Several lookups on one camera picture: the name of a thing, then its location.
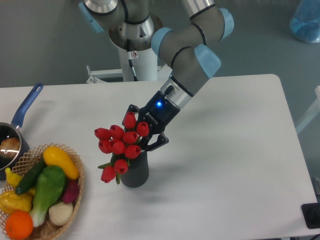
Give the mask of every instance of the tulip bouquet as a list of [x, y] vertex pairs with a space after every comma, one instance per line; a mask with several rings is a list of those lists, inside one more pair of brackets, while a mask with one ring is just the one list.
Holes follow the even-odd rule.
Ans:
[[114, 178], [120, 184], [121, 175], [128, 171], [130, 162], [136, 159], [142, 152], [139, 145], [142, 137], [149, 134], [149, 125], [142, 121], [137, 123], [133, 112], [128, 111], [123, 119], [124, 129], [118, 125], [112, 125], [110, 129], [98, 128], [94, 130], [99, 139], [99, 149], [105, 154], [111, 154], [110, 162], [98, 166], [103, 169], [101, 180], [109, 183]]

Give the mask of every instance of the red tulip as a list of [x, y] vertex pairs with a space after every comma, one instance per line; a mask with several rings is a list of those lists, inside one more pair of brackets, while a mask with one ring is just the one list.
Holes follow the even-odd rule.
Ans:
[[146, 137], [149, 134], [149, 125], [147, 122], [142, 121], [138, 123], [138, 126], [136, 126], [136, 132], [141, 137]]
[[114, 169], [118, 174], [124, 174], [128, 170], [128, 164], [123, 159], [118, 159], [114, 163]]
[[101, 181], [109, 183], [116, 177], [116, 174], [116, 170], [112, 166], [107, 166], [102, 171]]
[[135, 131], [127, 131], [122, 137], [122, 141], [126, 144], [134, 144], [138, 140], [138, 134]]
[[105, 128], [98, 128], [96, 130], [94, 130], [94, 135], [100, 140], [100, 141], [103, 141], [103, 140], [110, 140], [110, 130], [109, 129], [105, 129]]
[[119, 139], [121, 140], [122, 137], [124, 136], [125, 134], [125, 130], [123, 130], [120, 126], [118, 125], [112, 125], [110, 127], [110, 134], [111, 134], [111, 137], [113, 137], [113, 139]]
[[107, 140], [99, 141], [99, 149], [101, 150], [101, 152], [103, 152], [104, 154], [112, 153], [110, 143], [111, 142]]
[[136, 116], [133, 112], [128, 111], [123, 119], [123, 125], [126, 129], [134, 129], [137, 125]]
[[135, 159], [141, 153], [141, 148], [138, 145], [129, 145], [124, 150], [124, 155], [129, 159]]
[[126, 145], [123, 141], [118, 139], [113, 139], [110, 141], [111, 150], [114, 154], [123, 154], [126, 149]]

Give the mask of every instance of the saucepan handle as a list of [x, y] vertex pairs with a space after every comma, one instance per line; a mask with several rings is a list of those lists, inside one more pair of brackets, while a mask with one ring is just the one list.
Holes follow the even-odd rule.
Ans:
[[37, 98], [41, 90], [44, 88], [42, 83], [37, 83], [34, 85], [28, 96], [24, 99], [24, 101], [19, 106], [18, 110], [15, 112], [13, 119], [11, 121], [12, 124], [22, 127], [24, 123], [25, 115], [31, 104]]

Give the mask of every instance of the bok choy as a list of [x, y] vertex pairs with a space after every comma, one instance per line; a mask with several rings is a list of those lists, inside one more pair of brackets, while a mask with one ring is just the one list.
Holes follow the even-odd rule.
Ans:
[[35, 184], [33, 209], [29, 213], [34, 227], [44, 223], [49, 208], [61, 196], [66, 182], [66, 175], [59, 166], [47, 166], [41, 172]]

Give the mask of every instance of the garlic bulb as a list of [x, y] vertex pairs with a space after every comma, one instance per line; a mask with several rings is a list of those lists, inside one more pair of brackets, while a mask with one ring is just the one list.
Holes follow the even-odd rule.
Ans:
[[50, 221], [56, 226], [63, 226], [71, 217], [74, 211], [72, 203], [60, 202], [49, 208]]

